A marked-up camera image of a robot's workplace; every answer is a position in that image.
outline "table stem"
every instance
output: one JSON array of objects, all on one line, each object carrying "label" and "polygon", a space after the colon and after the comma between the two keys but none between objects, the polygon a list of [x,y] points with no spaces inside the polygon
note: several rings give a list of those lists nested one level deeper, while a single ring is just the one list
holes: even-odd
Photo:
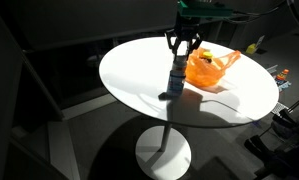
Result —
[{"label": "table stem", "polygon": [[166,150],[166,146],[167,146],[167,143],[168,143],[171,126],[172,125],[170,123],[166,123],[166,125],[165,125],[165,128],[163,130],[161,147],[159,149],[160,152],[164,152]]}]

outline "white round table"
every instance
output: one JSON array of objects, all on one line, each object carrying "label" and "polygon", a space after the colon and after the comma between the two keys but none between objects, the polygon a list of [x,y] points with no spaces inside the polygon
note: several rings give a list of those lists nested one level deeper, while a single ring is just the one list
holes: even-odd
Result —
[{"label": "white round table", "polygon": [[[233,50],[202,42],[201,47],[221,57]],[[125,105],[156,119],[166,127],[145,131],[136,145],[141,169],[153,179],[178,179],[190,166],[191,150],[171,124],[200,128],[225,128],[259,120],[275,107],[278,87],[258,63],[241,55],[219,83],[201,90],[185,83],[178,98],[159,100],[167,90],[173,54],[164,37],[121,44],[100,64],[100,77],[108,91]]]}]

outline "black chair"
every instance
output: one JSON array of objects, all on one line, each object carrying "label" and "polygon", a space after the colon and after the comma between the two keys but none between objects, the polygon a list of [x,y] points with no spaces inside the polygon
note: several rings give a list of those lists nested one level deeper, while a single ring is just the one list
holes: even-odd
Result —
[{"label": "black chair", "polygon": [[[270,174],[281,178],[292,176],[299,179],[299,119],[296,121],[292,115],[292,111],[299,105],[299,100],[290,108],[279,103],[278,105],[279,112],[277,109],[277,112],[273,112],[271,126],[261,135],[253,136],[244,143],[244,146],[264,163],[264,166],[255,172],[257,180]],[[275,150],[270,150],[260,138],[271,128],[284,143]]]}]

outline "table pedestal base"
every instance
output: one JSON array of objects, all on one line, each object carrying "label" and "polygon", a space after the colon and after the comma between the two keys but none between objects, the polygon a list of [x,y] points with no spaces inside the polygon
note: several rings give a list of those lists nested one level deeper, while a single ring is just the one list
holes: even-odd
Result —
[{"label": "table pedestal base", "polygon": [[164,152],[160,152],[164,126],[146,130],[138,139],[136,158],[140,168],[152,179],[175,180],[183,176],[191,162],[185,137],[171,129]]}]

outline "orange object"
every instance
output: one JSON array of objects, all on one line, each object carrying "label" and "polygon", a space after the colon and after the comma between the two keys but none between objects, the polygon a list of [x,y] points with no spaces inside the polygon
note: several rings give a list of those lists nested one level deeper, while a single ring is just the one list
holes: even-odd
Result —
[{"label": "orange object", "polygon": [[287,74],[289,73],[288,69],[284,69],[281,73],[279,73],[276,77],[278,80],[285,80],[287,78]]},{"label": "orange object", "polygon": [[188,59],[186,69],[186,81],[197,87],[213,86],[225,75],[228,69],[240,58],[240,51],[234,51],[226,56],[212,58],[208,63],[202,58],[204,49],[194,50]]}]

